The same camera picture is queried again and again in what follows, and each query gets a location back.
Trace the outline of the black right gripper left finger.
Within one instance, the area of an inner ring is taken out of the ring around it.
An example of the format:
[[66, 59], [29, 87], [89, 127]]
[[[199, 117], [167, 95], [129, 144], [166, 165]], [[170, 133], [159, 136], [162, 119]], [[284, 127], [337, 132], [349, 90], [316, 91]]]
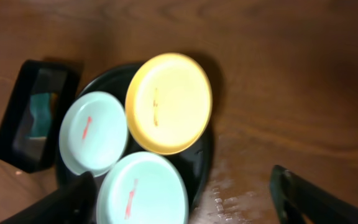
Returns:
[[91, 222], [96, 202], [93, 175], [85, 172], [1, 224], [85, 224]]

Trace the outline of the rectangular black tray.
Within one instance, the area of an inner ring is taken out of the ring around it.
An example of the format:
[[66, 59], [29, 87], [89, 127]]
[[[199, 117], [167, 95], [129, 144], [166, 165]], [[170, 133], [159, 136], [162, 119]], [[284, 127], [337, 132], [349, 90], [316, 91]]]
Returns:
[[[0, 160], [27, 173], [53, 166], [60, 126], [75, 99], [79, 80], [64, 64], [36, 60], [22, 64], [0, 125]], [[38, 93], [56, 93], [58, 100], [48, 136], [31, 139], [30, 97]]]

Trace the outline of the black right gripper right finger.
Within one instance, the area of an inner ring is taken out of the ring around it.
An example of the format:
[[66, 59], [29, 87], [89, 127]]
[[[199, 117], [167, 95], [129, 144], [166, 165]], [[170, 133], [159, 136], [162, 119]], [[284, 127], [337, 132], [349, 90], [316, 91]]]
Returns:
[[358, 208], [346, 203], [290, 170], [275, 165], [270, 193], [280, 223], [358, 223]]

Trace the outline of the green yellow sponge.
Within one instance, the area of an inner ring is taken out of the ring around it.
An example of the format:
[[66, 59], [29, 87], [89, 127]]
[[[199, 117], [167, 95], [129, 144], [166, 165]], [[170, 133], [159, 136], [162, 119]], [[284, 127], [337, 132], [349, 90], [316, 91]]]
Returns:
[[46, 138], [54, 117], [58, 95], [56, 93], [38, 93], [30, 97], [30, 114], [33, 119], [28, 137]]

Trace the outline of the yellow plate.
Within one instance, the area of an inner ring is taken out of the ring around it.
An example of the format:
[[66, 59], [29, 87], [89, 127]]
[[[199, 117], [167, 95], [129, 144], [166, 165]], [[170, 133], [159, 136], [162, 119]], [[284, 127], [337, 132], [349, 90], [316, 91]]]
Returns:
[[205, 131], [212, 113], [209, 79], [191, 57], [160, 54], [133, 76], [125, 99], [129, 131], [144, 149], [178, 154]]

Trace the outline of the light green plate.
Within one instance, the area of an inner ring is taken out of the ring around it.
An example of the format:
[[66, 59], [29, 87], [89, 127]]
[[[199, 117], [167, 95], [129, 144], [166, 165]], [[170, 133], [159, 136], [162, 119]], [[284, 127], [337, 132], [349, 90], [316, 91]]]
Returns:
[[99, 177], [122, 157], [129, 131], [121, 102], [94, 91], [79, 97], [68, 109], [59, 134], [59, 151], [67, 169]]
[[96, 222], [185, 224], [188, 207], [185, 185], [172, 163], [151, 152], [136, 152], [121, 159], [104, 178]]

